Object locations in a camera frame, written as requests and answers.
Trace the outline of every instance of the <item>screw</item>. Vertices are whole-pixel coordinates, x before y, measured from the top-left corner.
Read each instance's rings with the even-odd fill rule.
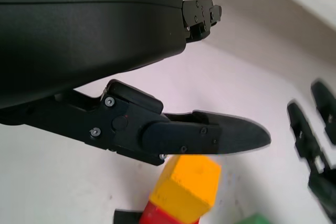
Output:
[[[188,148],[186,146],[181,147],[181,153],[186,153]]]
[[[97,137],[101,134],[101,130],[99,128],[93,128],[91,131],[90,131],[90,134],[91,136],[93,137]]]
[[[332,120],[333,120],[333,116],[332,116],[332,114],[330,114],[330,115],[328,116],[328,122],[329,122],[329,123],[332,123]]]
[[[107,107],[112,107],[114,105],[114,99],[112,97],[107,97],[105,99],[105,105]]]
[[[201,128],[200,134],[201,136],[205,136],[207,132],[208,132],[208,129],[206,127],[203,127]]]
[[[167,158],[167,155],[165,155],[165,154],[160,154],[159,155],[159,159],[161,159],[161,160],[165,160]]]

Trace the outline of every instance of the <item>green block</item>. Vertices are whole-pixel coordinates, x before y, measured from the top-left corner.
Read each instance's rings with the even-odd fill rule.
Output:
[[[261,216],[260,214],[255,214],[236,224],[271,224],[271,223],[268,220],[266,220],[263,216]]]

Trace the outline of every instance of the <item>wooden block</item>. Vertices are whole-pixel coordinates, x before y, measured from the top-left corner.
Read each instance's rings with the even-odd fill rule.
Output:
[[[182,223],[193,223],[214,206],[220,171],[206,156],[171,157],[150,201]]]
[[[184,224],[148,201],[139,224]]]

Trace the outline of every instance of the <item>black screw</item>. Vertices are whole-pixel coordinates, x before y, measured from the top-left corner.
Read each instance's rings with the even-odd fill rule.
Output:
[[[186,153],[188,148],[186,146],[181,147],[181,153]]]
[[[201,136],[205,136],[207,132],[208,132],[208,129],[206,127],[203,127],[201,128],[200,134]]]

